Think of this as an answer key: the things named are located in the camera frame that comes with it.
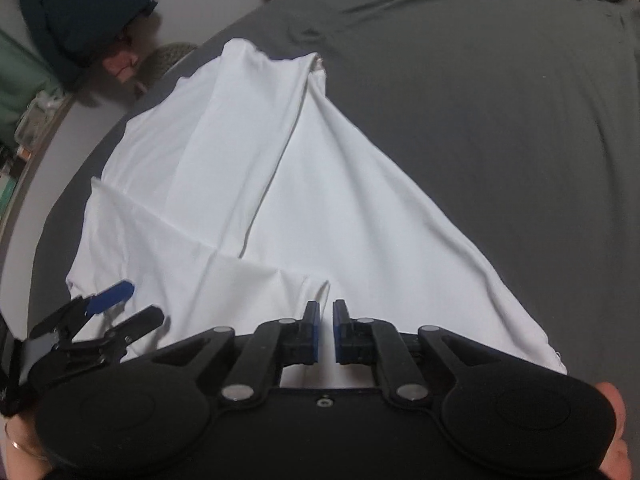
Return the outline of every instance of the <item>black controller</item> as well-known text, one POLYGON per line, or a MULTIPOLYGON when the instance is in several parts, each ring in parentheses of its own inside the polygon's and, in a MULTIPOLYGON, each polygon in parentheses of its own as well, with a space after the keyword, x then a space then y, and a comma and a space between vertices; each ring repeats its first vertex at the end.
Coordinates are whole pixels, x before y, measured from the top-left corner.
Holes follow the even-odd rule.
POLYGON ((404 334, 351 319, 343 301, 337 361, 371 367, 375 388, 278 387, 284 367, 318 360, 313 301, 299 320, 242 336, 219 326, 122 364, 126 346, 162 324, 157 307, 71 341, 131 294, 123 282, 77 298, 25 342, 4 327, 0 411, 38 400, 50 461, 79 479, 606 478, 614 412, 574 378, 436 326, 404 334))

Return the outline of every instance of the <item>green towel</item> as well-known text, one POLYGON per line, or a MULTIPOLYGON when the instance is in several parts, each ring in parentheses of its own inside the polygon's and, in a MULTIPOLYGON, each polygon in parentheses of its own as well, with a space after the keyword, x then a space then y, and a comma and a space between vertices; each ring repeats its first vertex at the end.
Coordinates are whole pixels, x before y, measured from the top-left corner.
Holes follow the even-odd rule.
POLYGON ((0 30, 0 142, 15 148, 15 127, 29 103, 39 91, 59 87, 43 62, 0 30))
POLYGON ((14 194, 16 181, 6 173, 0 173, 0 218, 4 215, 11 196, 14 194))

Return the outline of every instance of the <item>screw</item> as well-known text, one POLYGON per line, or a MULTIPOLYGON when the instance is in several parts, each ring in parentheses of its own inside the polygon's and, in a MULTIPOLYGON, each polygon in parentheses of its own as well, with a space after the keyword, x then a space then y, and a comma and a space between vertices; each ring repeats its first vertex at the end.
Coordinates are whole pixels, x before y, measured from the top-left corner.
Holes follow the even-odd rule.
POLYGON ((396 390, 398 397, 402 397, 405 400, 422 400, 429 391, 421 384, 403 384, 396 390))
POLYGON ((316 402, 316 406, 318 408, 330 408, 334 405, 334 402, 329 399, 329 397, 323 397, 322 399, 318 399, 318 402, 316 402))
POLYGON ((254 389, 247 384, 230 384, 221 393, 226 400, 247 400, 254 396, 254 389))

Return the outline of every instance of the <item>gray bed sheet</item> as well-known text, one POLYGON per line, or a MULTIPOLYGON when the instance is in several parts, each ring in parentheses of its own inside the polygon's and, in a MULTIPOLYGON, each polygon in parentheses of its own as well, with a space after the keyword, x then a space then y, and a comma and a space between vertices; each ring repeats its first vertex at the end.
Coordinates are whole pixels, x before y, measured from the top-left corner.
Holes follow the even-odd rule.
POLYGON ((31 324, 68 298, 90 177, 130 117, 230 38, 275 58, 319 52, 330 99, 486 255, 570 374, 620 388, 638 462, 638 24, 625 0, 273 0, 87 158, 40 238, 31 324))

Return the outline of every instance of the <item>wrist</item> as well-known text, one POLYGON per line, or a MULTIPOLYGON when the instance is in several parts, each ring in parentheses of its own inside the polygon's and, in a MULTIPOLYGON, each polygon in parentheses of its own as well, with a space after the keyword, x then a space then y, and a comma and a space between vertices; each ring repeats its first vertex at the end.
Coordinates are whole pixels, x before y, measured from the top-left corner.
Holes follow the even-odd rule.
POLYGON ((5 422, 4 433, 10 446, 34 458, 44 460, 44 453, 34 425, 20 415, 13 416, 5 422))

